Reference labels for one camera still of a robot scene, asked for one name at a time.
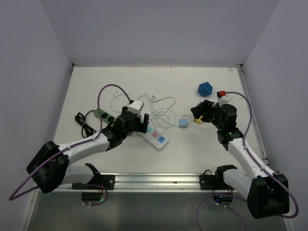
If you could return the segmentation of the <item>blue plug adapter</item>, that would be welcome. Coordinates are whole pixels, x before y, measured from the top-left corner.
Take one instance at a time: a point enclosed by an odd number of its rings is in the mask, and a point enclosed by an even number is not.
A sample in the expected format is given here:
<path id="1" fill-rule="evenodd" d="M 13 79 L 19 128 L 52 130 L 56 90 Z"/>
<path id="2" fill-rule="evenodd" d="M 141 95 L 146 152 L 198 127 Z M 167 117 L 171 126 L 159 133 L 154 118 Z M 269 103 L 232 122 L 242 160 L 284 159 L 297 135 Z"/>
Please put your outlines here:
<path id="1" fill-rule="evenodd" d="M 198 94 L 202 97 L 207 97 L 212 94 L 213 87 L 209 82 L 204 82 L 198 86 Z"/>

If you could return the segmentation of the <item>yellow plug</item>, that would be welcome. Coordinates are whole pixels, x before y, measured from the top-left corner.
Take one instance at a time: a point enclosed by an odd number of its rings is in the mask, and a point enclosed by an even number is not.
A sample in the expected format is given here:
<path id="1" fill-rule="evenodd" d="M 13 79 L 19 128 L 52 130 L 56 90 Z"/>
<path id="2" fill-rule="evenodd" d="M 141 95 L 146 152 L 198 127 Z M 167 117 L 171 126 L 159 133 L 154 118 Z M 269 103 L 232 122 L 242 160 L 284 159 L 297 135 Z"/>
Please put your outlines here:
<path id="1" fill-rule="evenodd" d="M 201 123 L 203 123 L 202 119 L 203 119 L 203 116 L 200 116 L 199 118 L 195 118 L 193 121 L 195 123 L 201 124 Z"/>

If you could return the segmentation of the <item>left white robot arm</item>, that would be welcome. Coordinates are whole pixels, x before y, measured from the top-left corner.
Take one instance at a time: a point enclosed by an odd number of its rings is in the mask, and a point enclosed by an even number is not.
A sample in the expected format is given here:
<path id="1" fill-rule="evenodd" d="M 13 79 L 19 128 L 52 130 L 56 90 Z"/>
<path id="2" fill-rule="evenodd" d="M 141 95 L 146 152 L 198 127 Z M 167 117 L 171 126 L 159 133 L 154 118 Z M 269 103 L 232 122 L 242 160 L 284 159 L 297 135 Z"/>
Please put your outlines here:
<path id="1" fill-rule="evenodd" d="M 103 185 L 103 177 L 92 164 L 73 164 L 90 155 L 107 152 L 122 144 L 133 132 L 146 133 L 149 115 L 141 116 L 126 106 L 105 128 L 77 142 L 57 145 L 45 143 L 26 170 L 43 193 L 50 193 L 62 184 L 76 184 L 81 189 Z"/>

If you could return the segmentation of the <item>blue plug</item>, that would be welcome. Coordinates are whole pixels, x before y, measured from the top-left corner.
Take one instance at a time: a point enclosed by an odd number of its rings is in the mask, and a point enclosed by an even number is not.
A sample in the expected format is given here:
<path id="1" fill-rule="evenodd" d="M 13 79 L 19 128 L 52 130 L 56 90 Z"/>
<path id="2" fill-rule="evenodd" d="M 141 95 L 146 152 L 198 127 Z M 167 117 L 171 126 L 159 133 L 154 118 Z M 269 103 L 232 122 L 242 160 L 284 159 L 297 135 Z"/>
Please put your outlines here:
<path id="1" fill-rule="evenodd" d="M 179 128 L 187 128 L 189 126 L 189 121 L 185 118 L 179 119 Z"/>

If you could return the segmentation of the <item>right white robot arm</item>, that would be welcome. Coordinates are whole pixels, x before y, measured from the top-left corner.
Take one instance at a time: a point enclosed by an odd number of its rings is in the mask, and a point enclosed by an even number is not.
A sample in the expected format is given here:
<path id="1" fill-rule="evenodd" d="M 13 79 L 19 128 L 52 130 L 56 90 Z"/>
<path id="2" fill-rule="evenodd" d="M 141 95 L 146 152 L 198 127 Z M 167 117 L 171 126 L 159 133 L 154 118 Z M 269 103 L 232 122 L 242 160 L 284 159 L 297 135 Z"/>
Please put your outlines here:
<path id="1" fill-rule="evenodd" d="M 215 185 L 220 189 L 231 186 L 239 192 L 256 219 L 288 213 L 288 180 L 284 174 L 277 174 L 264 164 L 249 145 L 243 144 L 244 135 L 236 124 L 236 107 L 204 100 L 191 108 L 191 112 L 195 119 L 211 123 L 217 128 L 219 143 L 244 170 L 241 173 L 236 167 L 218 167 L 214 177 Z"/>

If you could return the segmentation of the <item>green power strip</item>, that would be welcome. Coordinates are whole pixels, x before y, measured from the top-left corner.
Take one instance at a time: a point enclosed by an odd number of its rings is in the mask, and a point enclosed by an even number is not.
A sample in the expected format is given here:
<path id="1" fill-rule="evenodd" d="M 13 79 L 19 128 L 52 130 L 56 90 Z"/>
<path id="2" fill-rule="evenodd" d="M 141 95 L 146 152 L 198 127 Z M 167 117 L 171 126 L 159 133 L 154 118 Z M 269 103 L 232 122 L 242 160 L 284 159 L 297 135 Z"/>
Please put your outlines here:
<path id="1" fill-rule="evenodd" d="M 95 138 L 97 139 L 101 134 L 104 134 L 106 137 L 116 137 L 119 139 L 125 139 L 127 136 L 118 136 L 114 130 L 113 130 L 113 123 L 116 120 L 117 117 L 114 117 L 110 115 L 109 113 L 105 112 L 102 109 L 97 109 L 94 112 L 94 115 L 96 115 L 100 119 L 101 127 L 97 134 L 95 134 Z"/>

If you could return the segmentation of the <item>white power strip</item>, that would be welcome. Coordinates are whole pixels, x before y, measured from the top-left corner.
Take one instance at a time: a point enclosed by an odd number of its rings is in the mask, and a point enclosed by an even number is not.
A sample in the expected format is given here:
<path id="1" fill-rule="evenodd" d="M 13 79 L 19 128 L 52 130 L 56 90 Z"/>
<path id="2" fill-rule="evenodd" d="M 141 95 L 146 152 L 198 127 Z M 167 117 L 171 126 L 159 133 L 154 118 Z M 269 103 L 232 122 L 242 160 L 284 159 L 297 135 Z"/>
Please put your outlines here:
<path id="1" fill-rule="evenodd" d="M 154 127 L 148 126 L 146 133 L 139 133 L 145 141 L 152 145 L 156 150 L 161 151 L 166 148 L 169 138 L 163 134 L 158 133 Z"/>

